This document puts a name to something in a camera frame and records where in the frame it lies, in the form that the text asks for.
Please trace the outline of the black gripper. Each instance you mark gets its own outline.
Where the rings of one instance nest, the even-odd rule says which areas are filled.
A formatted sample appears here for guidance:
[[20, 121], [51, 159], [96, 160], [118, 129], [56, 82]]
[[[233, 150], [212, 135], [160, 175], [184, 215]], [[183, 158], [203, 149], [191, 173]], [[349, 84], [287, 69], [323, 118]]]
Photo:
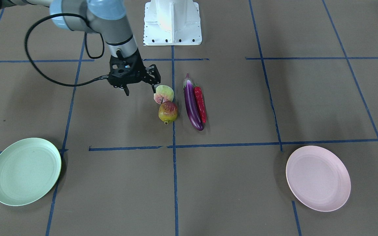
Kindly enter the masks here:
[[156, 87], [161, 83], [161, 75], [155, 64], [145, 66], [137, 49], [129, 57], [123, 57], [120, 51], [117, 55], [111, 56], [110, 73], [108, 82], [113, 87], [124, 89], [126, 96], [130, 95], [127, 85], [145, 82], [152, 87], [153, 94], [156, 94]]

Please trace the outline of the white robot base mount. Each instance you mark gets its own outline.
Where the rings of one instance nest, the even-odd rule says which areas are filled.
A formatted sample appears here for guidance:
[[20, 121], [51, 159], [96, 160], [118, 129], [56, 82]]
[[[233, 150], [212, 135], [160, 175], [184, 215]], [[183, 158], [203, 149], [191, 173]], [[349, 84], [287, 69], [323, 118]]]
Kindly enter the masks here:
[[152, 0], [144, 6], [143, 45], [201, 45], [200, 8], [193, 0]]

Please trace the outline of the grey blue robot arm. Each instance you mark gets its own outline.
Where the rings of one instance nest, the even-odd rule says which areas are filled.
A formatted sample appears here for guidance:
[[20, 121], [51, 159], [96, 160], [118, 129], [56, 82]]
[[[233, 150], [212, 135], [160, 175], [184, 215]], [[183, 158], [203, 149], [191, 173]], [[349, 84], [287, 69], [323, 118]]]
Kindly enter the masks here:
[[[106, 79], [114, 88], [129, 95], [128, 85], [145, 82], [156, 92], [161, 76], [156, 65], [145, 66], [127, 18], [122, 0], [0, 0], [0, 10], [13, 6], [47, 7], [50, 14], [35, 22], [27, 31], [24, 49], [28, 61], [45, 79], [65, 87], [80, 87]], [[31, 32], [41, 23], [52, 20], [62, 29], [97, 33], [110, 50], [109, 73], [80, 84], [65, 84], [49, 78], [30, 56], [28, 41]]]

